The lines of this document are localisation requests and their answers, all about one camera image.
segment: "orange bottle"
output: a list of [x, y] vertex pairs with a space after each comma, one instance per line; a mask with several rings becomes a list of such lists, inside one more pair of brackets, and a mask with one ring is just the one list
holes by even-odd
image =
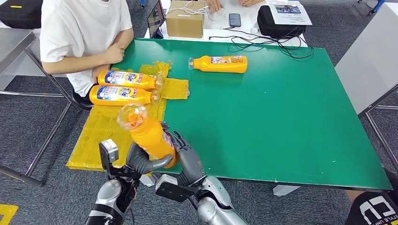
[[121, 128], [130, 131], [133, 141], [148, 153], [150, 160], [161, 159], [171, 154], [173, 159], [165, 168], [170, 168], [176, 163], [176, 152], [170, 137], [164, 133], [159, 121], [148, 117], [144, 106], [123, 106], [117, 114], [117, 122]]
[[189, 58], [189, 69], [199, 69], [203, 72], [225, 72], [239, 73], [246, 72], [246, 56], [218, 56], [209, 57], [207, 55], [198, 59]]
[[99, 85], [159, 89], [163, 85], [161, 76], [132, 73], [126, 71], [102, 70], [98, 75]]
[[100, 85], [93, 86], [89, 96], [94, 105], [125, 105], [127, 103], [145, 105], [159, 99], [157, 91]]

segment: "black chair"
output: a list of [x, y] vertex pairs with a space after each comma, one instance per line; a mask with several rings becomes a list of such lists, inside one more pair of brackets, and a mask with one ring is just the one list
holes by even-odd
[[75, 90], [72, 90], [72, 100], [84, 110], [90, 111], [92, 108], [92, 103], [89, 100], [82, 98], [79, 94], [75, 92]]

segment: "robotic arm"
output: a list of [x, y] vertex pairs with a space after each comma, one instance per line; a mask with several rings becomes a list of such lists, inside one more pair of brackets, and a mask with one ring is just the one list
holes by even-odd
[[[194, 205], [202, 221], [208, 225], [247, 225], [234, 210], [230, 196], [222, 183], [214, 176], [207, 176], [197, 152], [177, 132], [165, 130], [177, 151], [183, 171], [177, 176], [153, 173], [158, 177], [155, 193], [171, 200], [183, 202], [194, 196]], [[115, 168], [112, 163], [118, 156], [116, 144], [108, 139], [99, 143], [102, 167], [112, 177], [102, 185], [97, 201], [85, 225], [122, 225], [130, 209], [142, 174], [168, 165], [171, 155], [149, 161], [148, 154], [133, 143], [129, 149], [126, 165]]]
[[[216, 177], [206, 175], [197, 152], [177, 131], [166, 133], [171, 137], [183, 171], [176, 178], [163, 174], [156, 183], [155, 193], [178, 202], [195, 196], [199, 202], [195, 207], [198, 215], [208, 225], [247, 225], [234, 210], [222, 183]], [[185, 190], [191, 192], [183, 195]]]

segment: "black bag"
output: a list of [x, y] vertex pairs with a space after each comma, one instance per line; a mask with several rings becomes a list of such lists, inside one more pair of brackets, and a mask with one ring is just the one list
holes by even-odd
[[43, 0], [8, 0], [0, 6], [0, 21], [11, 28], [41, 27]]
[[269, 6], [261, 6], [257, 14], [257, 23], [262, 35], [271, 38], [291, 38], [299, 36], [306, 31], [305, 25], [280, 25], [275, 24]]

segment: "yellow plastic sheet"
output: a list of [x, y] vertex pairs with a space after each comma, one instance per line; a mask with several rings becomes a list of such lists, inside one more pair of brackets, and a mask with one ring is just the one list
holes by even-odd
[[[170, 65], [164, 62], [156, 62], [154, 65], [142, 65], [139, 70], [140, 73], [149, 75], [160, 74], [163, 80], [166, 81], [161, 89], [162, 98], [160, 101], [155, 104], [145, 105], [148, 116], [157, 120], [163, 120], [166, 109], [166, 99], [163, 98], [163, 93], [165, 93], [165, 97], [172, 97], [172, 99], [177, 99], [177, 97], [186, 99], [187, 93], [189, 93], [187, 80], [172, 79], [173, 81], [170, 82], [171, 79], [166, 79], [169, 70]], [[121, 106], [93, 106], [76, 146], [66, 163], [67, 167], [70, 169], [103, 171], [98, 143], [109, 138], [119, 148], [119, 159], [113, 165], [124, 165], [132, 139], [129, 132], [121, 129], [116, 122], [116, 115], [120, 108]]]
[[165, 99], [187, 99], [189, 96], [188, 80], [167, 78], [161, 97]]
[[18, 206], [0, 204], [0, 225], [8, 225], [15, 215]]

